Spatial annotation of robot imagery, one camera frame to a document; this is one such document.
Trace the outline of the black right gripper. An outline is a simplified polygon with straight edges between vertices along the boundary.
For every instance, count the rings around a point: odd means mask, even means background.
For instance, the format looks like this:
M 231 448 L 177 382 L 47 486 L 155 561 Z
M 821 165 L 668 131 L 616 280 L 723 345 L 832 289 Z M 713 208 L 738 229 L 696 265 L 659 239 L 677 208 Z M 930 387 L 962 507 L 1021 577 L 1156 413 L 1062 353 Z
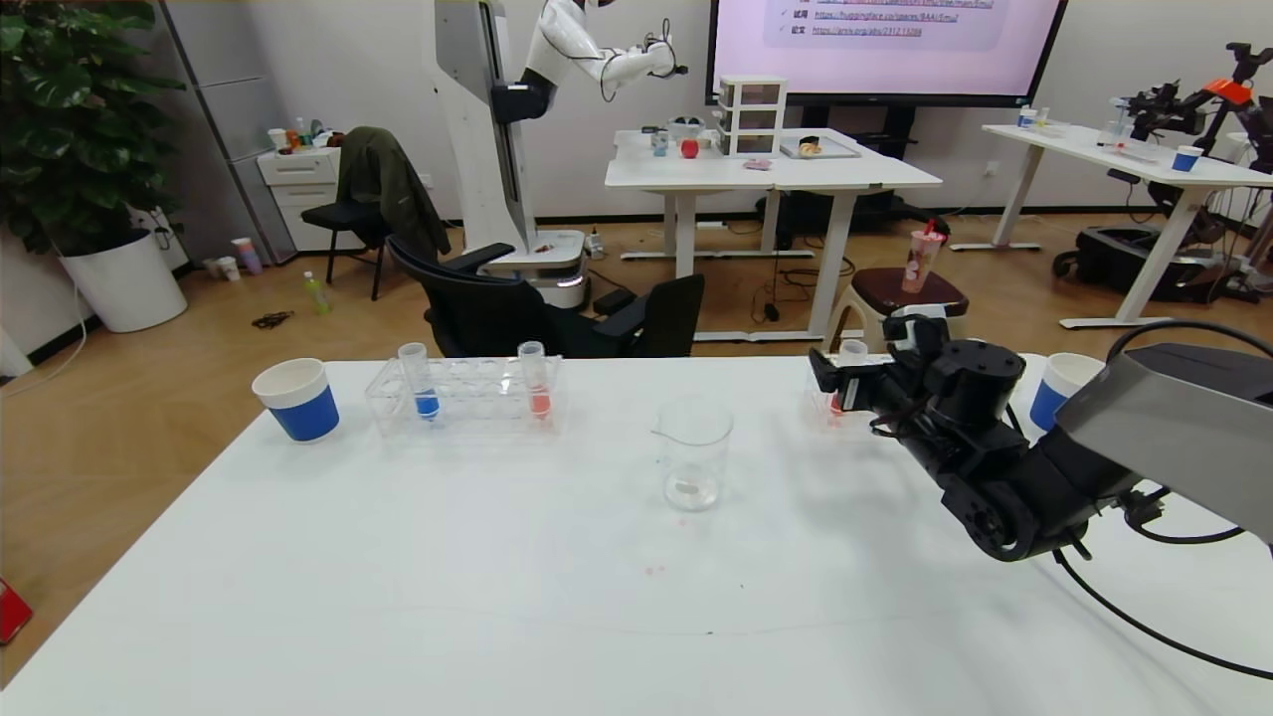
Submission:
M 819 392 L 836 392 L 836 406 L 847 413 L 871 413 L 877 419 L 910 419 L 924 409 L 915 375 L 899 364 L 855 364 L 839 368 L 824 352 L 810 349 Z

